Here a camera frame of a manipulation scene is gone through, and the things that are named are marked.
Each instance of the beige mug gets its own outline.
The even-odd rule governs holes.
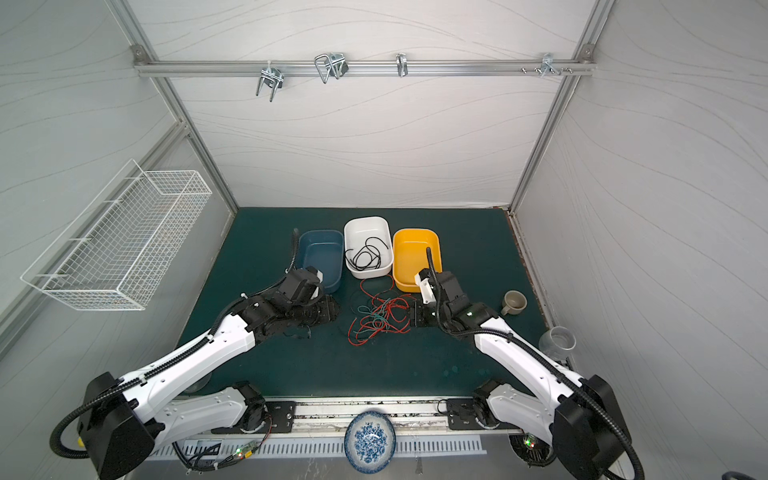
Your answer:
[[[509,290],[502,300],[502,315],[517,315],[528,306],[528,299],[517,290]]]

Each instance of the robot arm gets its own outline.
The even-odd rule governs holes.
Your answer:
[[[507,422],[551,445],[577,480],[618,477],[608,470],[626,452],[644,478],[627,425],[611,387],[600,377],[583,379],[552,361],[519,336],[482,303],[470,303],[455,276],[437,273],[427,249],[429,269],[416,275],[427,306],[423,326],[437,326],[457,338],[474,339],[477,348],[515,375],[533,396],[510,385],[488,382],[475,391],[475,414],[488,427]]]
[[[84,404],[51,434],[51,449],[65,458],[90,458],[101,480],[136,468],[155,449],[204,430],[239,426],[256,430],[266,414],[263,397],[238,384],[208,396],[176,397],[227,360],[291,326],[336,319],[339,305],[323,295],[323,275],[309,267],[288,270],[268,290],[230,304],[208,332],[120,379],[106,372],[86,388]],[[61,433],[79,418],[85,451],[61,444]]]

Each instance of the blue plastic container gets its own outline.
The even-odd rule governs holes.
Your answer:
[[[310,230],[299,238],[297,266],[314,266],[323,272],[326,293],[339,289],[344,263],[344,236],[338,230]]]

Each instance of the wire mesh basket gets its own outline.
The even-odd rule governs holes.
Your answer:
[[[144,310],[211,191],[195,170],[134,165],[138,173],[117,179],[127,184],[113,200],[91,202],[102,206],[95,220],[84,225],[86,208],[23,281],[75,310]],[[46,260],[49,250],[61,255]]]

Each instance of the green table surface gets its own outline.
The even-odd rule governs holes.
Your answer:
[[[280,277],[290,261],[290,234],[315,229],[342,231],[357,217],[380,216],[390,233],[401,228],[434,230],[442,266],[453,272],[472,302],[499,311],[507,290],[528,298],[507,323],[537,344],[546,330],[522,265],[511,227],[500,209],[242,208],[197,300],[180,344],[210,328],[216,315],[241,292],[254,292]],[[390,278],[366,281],[369,292],[388,288]],[[364,346],[347,341],[352,308],[364,304],[360,281],[344,267],[333,294],[342,307],[334,323],[275,336],[214,371],[199,395],[247,380],[265,396],[467,396],[488,379],[527,391],[492,358],[468,340],[437,328],[412,328],[402,335],[381,333]]]

